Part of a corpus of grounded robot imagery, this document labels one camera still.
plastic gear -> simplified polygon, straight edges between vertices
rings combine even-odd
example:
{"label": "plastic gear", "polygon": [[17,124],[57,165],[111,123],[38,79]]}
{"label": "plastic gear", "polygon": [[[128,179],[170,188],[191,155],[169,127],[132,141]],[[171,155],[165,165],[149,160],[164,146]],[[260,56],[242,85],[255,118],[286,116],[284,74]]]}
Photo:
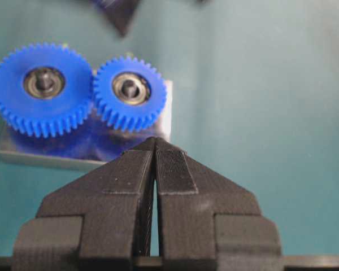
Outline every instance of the plastic gear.
{"label": "plastic gear", "polygon": [[[112,89],[112,82],[117,75],[134,73],[147,81],[150,96],[147,101],[130,105],[121,101]],[[114,129],[123,132],[139,132],[152,126],[166,103],[166,86],[156,69],[143,60],[130,57],[113,59],[103,64],[93,80],[94,102],[97,115]]]}
{"label": "plastic gear", "polygon": [[[55,68],[65,78],[62,92],[38,99],[24,89],[26,75],[38,67]],[[91,110],[92,69],[81,55],[55,44],[15,50],[0,62],[0,114],[22,134],[47,138],[69,133]]]}

dark object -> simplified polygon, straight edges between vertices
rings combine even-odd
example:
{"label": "dark object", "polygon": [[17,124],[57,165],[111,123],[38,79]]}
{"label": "dark object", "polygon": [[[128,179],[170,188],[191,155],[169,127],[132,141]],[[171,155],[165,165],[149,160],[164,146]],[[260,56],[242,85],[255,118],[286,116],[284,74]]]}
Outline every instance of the dark object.
{"label": "dark object", "polygon": [[[149,257],[158,185],[160,257]],[[339,270],[339,257],[328,257]],[[255,196],[160,138],[44,198],[0,270],[324,270],[282,257]]]}
{"label": "dark object", "polygon": [[141,0],[94,0],[118,32],[125,36]]}

